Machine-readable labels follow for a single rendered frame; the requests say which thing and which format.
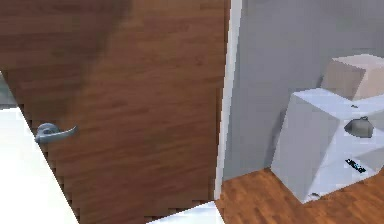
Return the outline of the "brown wooden room door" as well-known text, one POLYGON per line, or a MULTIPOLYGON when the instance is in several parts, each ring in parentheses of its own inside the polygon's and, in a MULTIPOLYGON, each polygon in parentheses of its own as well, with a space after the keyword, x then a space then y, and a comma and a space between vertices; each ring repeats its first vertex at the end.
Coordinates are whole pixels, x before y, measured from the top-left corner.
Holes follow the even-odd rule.
POLYGON ((214 197, 230 0, 0 0, 0 72, 78 224, 214 197))

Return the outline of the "white open shelf unit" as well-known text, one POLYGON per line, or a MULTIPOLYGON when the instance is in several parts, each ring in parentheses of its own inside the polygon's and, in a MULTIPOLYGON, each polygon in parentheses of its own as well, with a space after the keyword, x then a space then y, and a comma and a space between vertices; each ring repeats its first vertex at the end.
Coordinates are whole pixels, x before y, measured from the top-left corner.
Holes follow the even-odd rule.
POLYGON ((384 168, 384 94, 350 101, 322 88, 295 92, 281 128, 272 172, 302 203, 372 177, 384 168), (367 117, 371 138, 344 130, 367 117), (359 173, 345 160, 366 169, 359 173))

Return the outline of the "beige cardboard box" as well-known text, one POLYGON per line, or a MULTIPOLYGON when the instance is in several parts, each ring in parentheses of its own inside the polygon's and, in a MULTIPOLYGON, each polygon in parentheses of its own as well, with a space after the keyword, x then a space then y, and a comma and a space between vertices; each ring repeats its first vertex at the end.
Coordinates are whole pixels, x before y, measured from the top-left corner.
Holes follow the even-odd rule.
POLYGON ((384 94, 384 58, 369 54, 333 58, 321 87, 351 101, 384 94))

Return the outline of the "grey bowl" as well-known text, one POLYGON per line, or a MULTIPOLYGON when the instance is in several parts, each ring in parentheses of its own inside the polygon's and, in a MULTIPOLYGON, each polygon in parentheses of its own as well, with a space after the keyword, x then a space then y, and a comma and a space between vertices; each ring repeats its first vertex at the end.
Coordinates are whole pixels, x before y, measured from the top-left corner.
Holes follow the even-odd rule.
POLYGON ((367 117, 360 117, 349 121, 344 130, 352 136, 359 138, 371 138, 373 136, 373 125, 367 117))

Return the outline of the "black remote control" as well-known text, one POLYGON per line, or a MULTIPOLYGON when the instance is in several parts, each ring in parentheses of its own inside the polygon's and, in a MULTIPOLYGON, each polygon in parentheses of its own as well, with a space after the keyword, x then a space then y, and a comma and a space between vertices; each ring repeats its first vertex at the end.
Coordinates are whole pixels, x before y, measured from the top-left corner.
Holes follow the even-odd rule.
POLYGON ((362 167, 361 165, 359 165, 358 163, 356 163, 355 161, 353 161, 352 159, 346 159, 345 162, 350 165, 352 168, 354 168, 355 170, 357 170, 359 173, 364 173, 366 172, 366 169, 364 167, 362 167))

